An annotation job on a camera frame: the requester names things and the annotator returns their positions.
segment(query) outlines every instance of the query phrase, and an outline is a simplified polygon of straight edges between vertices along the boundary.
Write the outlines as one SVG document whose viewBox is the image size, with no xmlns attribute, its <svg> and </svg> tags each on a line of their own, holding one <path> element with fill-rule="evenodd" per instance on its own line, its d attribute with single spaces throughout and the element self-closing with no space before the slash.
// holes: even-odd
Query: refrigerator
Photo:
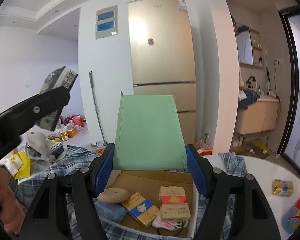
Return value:
<svg viewBox="0 0 300 240">
<path fill-rule="evenodd" d="M 128 6 L 134 94 L 172 95 L 185 143 L 193 144 L 196 82 L 185 0 L 141 0 Z"/>
</svg>

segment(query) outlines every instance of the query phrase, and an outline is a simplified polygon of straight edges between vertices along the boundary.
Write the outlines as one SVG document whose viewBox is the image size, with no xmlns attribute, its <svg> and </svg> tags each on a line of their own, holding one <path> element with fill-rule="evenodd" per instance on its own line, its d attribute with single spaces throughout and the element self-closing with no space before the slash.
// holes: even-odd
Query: screw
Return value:
<svg viewBox="0 0 300 240">
<path fill-rule="evenodd" d="M 84 166 L 80 169 L 80 172 L 82 172 L 82 173 L 86 173 L 88 171 L 89 171 L 89 167 L 86 167 L 86 166 Z"/>
<path fill-rule="evenodd" d="M 39 113 L 39 112 L 40 112 L 40 107 L 35 106 L 35 107 L 33 108 L 33 112 L 34 112 L 35 114 Z"/>
<path fill-rule="evenodd" d="M 249 173 L 246 175 L 246 178 L 247 178 L 248 180 L 254 180 L 253 175 L 252 175 L 252 174 L 249 174 Z"/>
<path fill-rule="evenodd" d="M 222 172 L 222 170 L 220 168 L 213 168 L 212 171 L 216 174 L 220 174 Z"/>
<path fill-rule="evenodd" d="M 55 173 L 48 174 L 48 179 L 54 179 L 56 177 Z"/>
</svg>

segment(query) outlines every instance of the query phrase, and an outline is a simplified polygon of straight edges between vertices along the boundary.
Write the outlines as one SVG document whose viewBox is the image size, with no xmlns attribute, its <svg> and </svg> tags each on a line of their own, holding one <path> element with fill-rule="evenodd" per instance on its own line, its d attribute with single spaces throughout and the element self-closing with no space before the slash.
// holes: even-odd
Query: blue plaid shirt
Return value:
<svg viewBox="0 0 300 240">
<path fill-rule="evenodd" d="M 16 198 L 24 206 L 26 211 L 30 207 L 32 200 L 34 199 L 34 196 L 38 192 L 41 184 L 43 183 L 43 181 L 45 180 L 45 178 L 49 173 L 53 172 L 56 173 L 58 176 L 74 174 L 81 167 L 89 166 L 93 161 L 93 159 L 99 156 L 100 154 L 92 153 L 91 151 L 82 147 L 68 146 L 65 157 L 63 159 L 57 161 L 46 171 L 41 172 L 29 178 L 28 180 L 21 182 L 18 185 L 18 188 L 15 190 Z M 235 153 L 219 154 L 219 156 L 223 159 L 228 174 L 243 177 L 247 173 L 244 160 L 242 157 L 236 156 Z M 68 215 L 69 215 L 72 235 L 75 240 L 79 240 L 81 238 L 78 232 L 78 226 L 77 226 L 77 220 L 74 212 L 72 195 L 69 194 L 66 196 L 66 198 L 67 198 Z M 201 194 L 199 194 L 196 228 L 199 227 L 207 203 L 208 201 Z M 220 239 L 227 239 L 227 236 L 229 234 L 229 229 L 231 226 L 231 218 L 233 215 L 233 206 L 234 206 L 234 196 L 230 196 L 228 209 L 226 213 L 226 219 L 223 227 L 223 232 Z M 100 217 L 102 226 L 109 240 L 180 239 L 178 237 L 160 236 L 160 235 L 153 235 L 153 234 L 140 232 L 132 228 L 127 228 L 120 224 L 103 219 L 102 214 L 98 214 L 98 215 Z"/>
</svg>

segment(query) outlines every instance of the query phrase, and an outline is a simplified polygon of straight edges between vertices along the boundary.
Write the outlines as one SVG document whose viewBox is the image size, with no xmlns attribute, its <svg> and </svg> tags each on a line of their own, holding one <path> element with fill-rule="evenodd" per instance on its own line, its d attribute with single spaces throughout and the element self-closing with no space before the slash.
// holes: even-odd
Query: finger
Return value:
<svg viewBox="0 0 300 240">
<path fill-rule="evenodd" d="M 0 168 L 0 202 L 2 202 L 8 195 L 8 174 L 4 169 Z"/>
<path fill-rule="evenodd" d="M 0 203 L 2 211 L 0 213 L 0 220 L 3 224 L 11 223 L 16 216 L 16 208 L 18 207 L 17 200 L 13 191 L 9 188 L 7 197 Z"/>
<path fill-rule="evenodd" d="M 11 223 L 4 225 L 4 230 L 7 233 L 14 233 L 15 235 L 18 235 L 20 233 L 24 219 L 25 219 L 25 214 L 22 208 L 20 207 L 20 205 L 18 204 L 16 208 L 15 219 Z"/>
</svg>

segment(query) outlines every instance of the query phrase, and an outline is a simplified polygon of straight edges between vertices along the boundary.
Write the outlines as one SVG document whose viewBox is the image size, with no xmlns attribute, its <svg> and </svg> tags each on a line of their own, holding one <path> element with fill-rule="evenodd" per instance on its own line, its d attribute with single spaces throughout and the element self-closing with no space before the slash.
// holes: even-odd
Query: round white table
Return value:
<svg viewBox="0 0 300 240">
<path fill-rule="evenodd" d="M 205 156 L 213 167 L 226 171 L 222 159 L 218 155 Z M 259 183 L 265 194 L 280 231 L 281 239 L 287 240 L 290 235 L 283 229 L 281 219 L 283 215 L 300 197 L 300 179 L 287 169 L 266 160 L 243 156 L 247 172 L 251 173 Z M 272 182 L 274 179 L 292 180 L 294 192 L 290 197 L 272 195 Z"/>
</svg>

